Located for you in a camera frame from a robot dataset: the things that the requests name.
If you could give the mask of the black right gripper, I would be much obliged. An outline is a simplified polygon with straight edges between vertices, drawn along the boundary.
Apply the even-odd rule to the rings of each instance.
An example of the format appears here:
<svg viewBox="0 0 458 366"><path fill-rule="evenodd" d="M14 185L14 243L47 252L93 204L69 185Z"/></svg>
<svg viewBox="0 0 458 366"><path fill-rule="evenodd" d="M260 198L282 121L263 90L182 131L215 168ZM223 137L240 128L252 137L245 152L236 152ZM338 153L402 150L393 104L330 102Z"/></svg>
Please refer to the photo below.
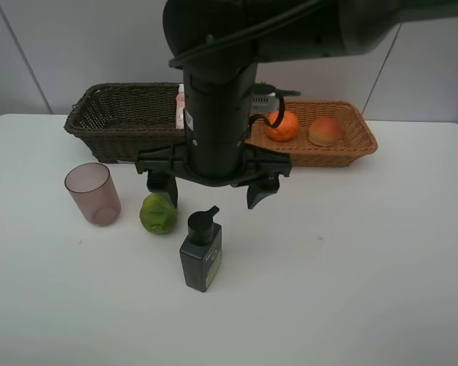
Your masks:
<svg viewBox="0 0 458 366"><path fill-rule="evenodd" d="M148 172L150 193L177 208L175 177L209 187L249 183L253 209L278 192L277 175L292 170L289 154L246 144L256 70L246 66L221 84L184 71L184 142L140 151L135 162L138 173Z"/></svg>

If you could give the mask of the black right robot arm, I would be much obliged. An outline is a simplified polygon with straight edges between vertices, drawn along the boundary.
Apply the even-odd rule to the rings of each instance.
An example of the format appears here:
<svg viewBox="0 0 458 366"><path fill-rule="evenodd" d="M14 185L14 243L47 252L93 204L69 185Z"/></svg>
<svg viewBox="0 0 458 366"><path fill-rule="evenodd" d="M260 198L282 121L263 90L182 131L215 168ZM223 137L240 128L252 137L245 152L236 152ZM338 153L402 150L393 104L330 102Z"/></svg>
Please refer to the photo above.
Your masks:
<svg viewBox="0 0 458 366"><path fill-rule="evenodd" d="M147 189L178 204L176 179L244 186L247 206L279 190L287 153L246 144L260 63L361 55L397 24L458 17L458 1L168 1L163 31L183 73L182 143L139 152Z"/></svg>

